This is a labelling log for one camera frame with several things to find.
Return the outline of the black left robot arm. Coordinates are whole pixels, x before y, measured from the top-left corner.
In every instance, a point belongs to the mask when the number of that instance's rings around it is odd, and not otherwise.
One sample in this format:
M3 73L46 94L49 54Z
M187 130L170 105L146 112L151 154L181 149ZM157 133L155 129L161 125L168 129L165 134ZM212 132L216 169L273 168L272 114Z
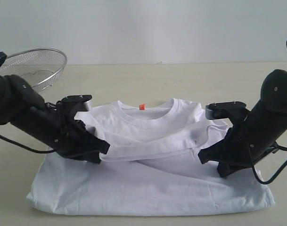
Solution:
M91 99L91 95L76 95L47 103L21 77L0 76L0 125L12 124L63 158L100 163L99 154L106 154L110 144L74 118L89 111Z

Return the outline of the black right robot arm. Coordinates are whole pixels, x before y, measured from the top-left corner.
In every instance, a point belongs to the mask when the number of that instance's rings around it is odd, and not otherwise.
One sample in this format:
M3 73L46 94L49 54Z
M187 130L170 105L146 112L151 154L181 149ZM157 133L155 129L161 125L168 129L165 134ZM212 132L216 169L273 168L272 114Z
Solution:
M253 167L278 148L276 141L287 130L287 71L276 69L265 78L252 110L232 101L209 104L205 114L209 120L229 119L232 127L222 140L200 150L200 162L218 162L222 178Z

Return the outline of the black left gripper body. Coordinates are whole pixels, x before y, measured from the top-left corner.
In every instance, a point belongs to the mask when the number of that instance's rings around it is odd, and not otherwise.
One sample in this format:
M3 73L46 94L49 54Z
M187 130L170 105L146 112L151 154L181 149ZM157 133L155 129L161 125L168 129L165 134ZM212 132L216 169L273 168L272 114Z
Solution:
M66 159L71 159L78 154L88 153L87 150L87 138L89 132L85 123L81 120L72 120L72 123L65 124L63 129L53 128L48 133L48 139L46 144L55 149L56 152Z

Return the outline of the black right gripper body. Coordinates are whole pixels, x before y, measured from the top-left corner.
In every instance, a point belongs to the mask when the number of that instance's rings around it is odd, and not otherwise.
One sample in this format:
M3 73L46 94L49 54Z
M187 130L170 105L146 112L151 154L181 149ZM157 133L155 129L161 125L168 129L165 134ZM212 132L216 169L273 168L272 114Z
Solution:
M250 158L255 160L259 156L259 131L250 127L229 128L224 140L228 160L224 163L251 167Z

